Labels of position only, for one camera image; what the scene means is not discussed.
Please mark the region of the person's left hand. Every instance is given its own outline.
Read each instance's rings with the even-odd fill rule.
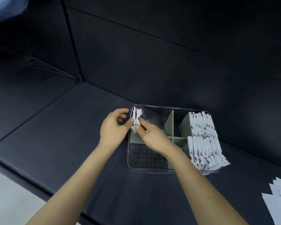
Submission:
[[[119,125],[123,118],[126,118],[123,113],[127,112],[127,108],[116,109],[104,119],[100,130],[100,146],[114,151],[120,145],[134,123],[133,119],[130,119],[124,125]]]

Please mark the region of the transparent storage box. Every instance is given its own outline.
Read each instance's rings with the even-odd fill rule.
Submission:
[[[135,104],[134,107],[143,109],[141,117],[146,121],[157,125],[165,131],[165,134],[178,147],[180,147],[189,158],[186,131],[187,126],[180,125],[189,112],[202,112],[203,110],[184,109],[175,107],[149,106]],[[161,154],[148,148],[138,133],[129,130],[128,136],[128,156],[127,163],[129,170],[135,173],[152,173],[152,174],[174,174],[175,171],[168,160]],[[216,171],[200,171],[207,175],[217,173]]]

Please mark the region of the person's right arm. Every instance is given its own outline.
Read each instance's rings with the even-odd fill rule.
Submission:
[[[147,132],[139,125],[136,131],[149,148],[162,154],[173,166],[198,225],[248,225],[160,128],[141,118],[140,123]]]

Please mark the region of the hand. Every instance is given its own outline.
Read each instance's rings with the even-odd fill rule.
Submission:
[[[154,151],[165,156],[166,152],[176,145],[166,136],[165,132],[156,125],[139,118],[139,121],[146,130],[140,125],[135,126],[136,132],[140,135],[145,144]]]
[[[127,108],[116,109],[104,119],[100,130],[100,146],[113,152],[120,145],[133,126],[133,119],[128,120],[124,125],[119,125],[123,121],[122,118],[126,118],[123,113],[127,112],[129,112]]]

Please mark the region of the blue plastic bag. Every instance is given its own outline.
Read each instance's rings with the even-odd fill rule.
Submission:
[[[0,22],[21,14],[28,2],[29,0],[0,0]]]

